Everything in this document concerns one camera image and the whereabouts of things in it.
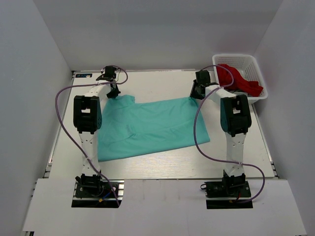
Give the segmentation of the teal t shirt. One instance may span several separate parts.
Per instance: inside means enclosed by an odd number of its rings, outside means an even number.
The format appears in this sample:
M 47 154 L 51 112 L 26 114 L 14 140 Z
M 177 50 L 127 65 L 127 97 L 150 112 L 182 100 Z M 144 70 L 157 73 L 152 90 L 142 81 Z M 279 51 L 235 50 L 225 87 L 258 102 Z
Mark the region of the teal t shirt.
M 210 141 L 197 102 L 190 97 L 137 103 L 109 99 L 98 131 L 100 162 L 194 146 Z

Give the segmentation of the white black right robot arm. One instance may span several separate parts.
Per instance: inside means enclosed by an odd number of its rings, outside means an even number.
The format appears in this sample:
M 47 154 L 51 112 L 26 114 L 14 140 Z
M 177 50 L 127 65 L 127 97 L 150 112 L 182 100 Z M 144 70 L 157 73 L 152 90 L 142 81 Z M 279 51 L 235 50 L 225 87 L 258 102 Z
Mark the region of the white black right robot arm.
M 248 98 L 212 83 L 207 70 L 197 71 L 195 75 L 190 97 L 201 100 L 201 105 L 211 99 L 220 107 L 220 125 L 226 136 L 226 159 L 221 162 L 225 164 L 223 176 L 228 179 L 222 189 L 226 195 L 234 196 L 240 190 L 239 182 L 245 181 L 244 141 L 252 124 Z

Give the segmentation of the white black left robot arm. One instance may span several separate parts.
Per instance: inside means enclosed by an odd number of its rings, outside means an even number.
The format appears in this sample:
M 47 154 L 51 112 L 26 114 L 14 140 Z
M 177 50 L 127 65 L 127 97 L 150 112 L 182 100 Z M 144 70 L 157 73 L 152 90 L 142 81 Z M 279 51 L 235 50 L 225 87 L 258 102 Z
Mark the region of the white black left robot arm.
M 97 156 L 98 130 L 102 126 L 101 102 L 116 98 L 120 91 L 116 84 L 117 66 L 106 66 L 101 69 L 97 84 L 84 95 L 74 97 L 73 123 L 80 137 L 83 154 L 82 173 L 87 176 L 101 172 Z

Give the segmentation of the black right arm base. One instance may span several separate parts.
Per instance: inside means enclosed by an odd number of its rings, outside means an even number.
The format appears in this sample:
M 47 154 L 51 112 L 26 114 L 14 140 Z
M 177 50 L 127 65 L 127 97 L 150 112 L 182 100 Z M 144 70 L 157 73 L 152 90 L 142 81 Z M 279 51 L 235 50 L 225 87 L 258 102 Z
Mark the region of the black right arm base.
M 206 194 L 207 209 L 250 209 L 253 208 L 251 191 L 245 174 L 238 177 L 223 174 L 220 181 L 207 181 L 200 185 Z

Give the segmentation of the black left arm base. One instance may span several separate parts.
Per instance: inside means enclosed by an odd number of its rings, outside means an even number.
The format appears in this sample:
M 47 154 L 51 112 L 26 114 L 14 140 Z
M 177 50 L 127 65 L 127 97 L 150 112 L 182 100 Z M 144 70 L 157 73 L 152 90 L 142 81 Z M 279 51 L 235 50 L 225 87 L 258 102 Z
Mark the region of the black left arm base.
M 72 208 L 118 208 L 124 194 L 124 181 L 111 183 L 97 175 L 75 178 Z

